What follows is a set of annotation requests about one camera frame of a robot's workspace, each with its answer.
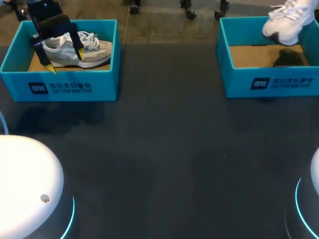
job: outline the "floor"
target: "floor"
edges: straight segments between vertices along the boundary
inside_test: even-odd
[[[117,19],[123,43],[213,42],[215,0],[194,0],[195,20],[185,17],[179,0],[142,0],[139,15],[129,14],[129,0],[58,0],[71,19]],[[232,0],[227,16],[267,15],[278,0]],[[19,26],[14,12],[0,6],[0,45],[10,45]]]

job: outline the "box logo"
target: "box logo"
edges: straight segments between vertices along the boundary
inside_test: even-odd
[[[251,90],[264,90],[267,88],[270,78],[255,78]]]
[[[35,95],[48,94],[48,89],[46,88],[43,82],[28,83],[28,85],[31,89],[32,94],[35,94]]]

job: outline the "shoe sole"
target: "shoe sole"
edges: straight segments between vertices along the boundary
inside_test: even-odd
[[[65,60],[54,60],[51,61],[52,65],[54,68],[60,68],[60,67],[65,67],[65,68],[82,68],[85,70],[89,69],[94,69],[97,67],[105,66],[111,63],[111,56],[109,56],[106,59],[102,59],[100,61],[96,62],[74,62],[74,61],[65,61]]]
[[[315,19],[315,13],[313,12],[312,15],[308,18],[308,20],[304,22],[303,26],[309,25],[310,23],[312,23],[314,21],[314,19]],[[290,41],[279,41],[279,33],[278,32],[274,32],[271,36],[267,36],[263,32],[263,35],[266,38],[271,39],[273,42],[280,44],[280,45],[284,45],[284,46],[293,46],[293,45],[296,45],[299,41],[298,35]]]

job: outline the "chair leg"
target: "chair leg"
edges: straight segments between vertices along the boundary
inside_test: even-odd
[[[228,8],[229,2],[226,0],[220,0],[219,10],[215,11],[215,19],[219,20],[221,17],[224,17],[226,14],[226,10]]]
[[[131,14],[138,14],[140,11],[139,6],[141,5],[141,0],[135,0],[132,2],[132,4],[130,5],[130,13]]]
[[[180,0],[180,6],[181,8],[184,8],[186,10],[186,17],[188,19],[193,20],[195,17],[197,17],[194,10],[190,9],[191,7],[191,0]]]

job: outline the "cardboard box bottom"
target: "cardboard box bottom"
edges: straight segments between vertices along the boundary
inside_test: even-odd
[[[230,46],[236,68],[309,66],[300,45]]]
[[[105,66],[101,66],[101,67],[97,67],[94,69],[90,69],[90,71],[102,71],[102,70],[109,70],[110,69],[110,64],[105,65]],[[78,68],[78,67],[58,67],[55,68],[55,70],[58,71],[86,71],[85,69],[82,68]],[[29,68],[28,68],[28,72],[38,72],[38,71],[49,71],[48,69],[46,69],[44,66],[41,65],[38,56],[36,55],[36,53],[34,53],[32,60],[30,62]]]

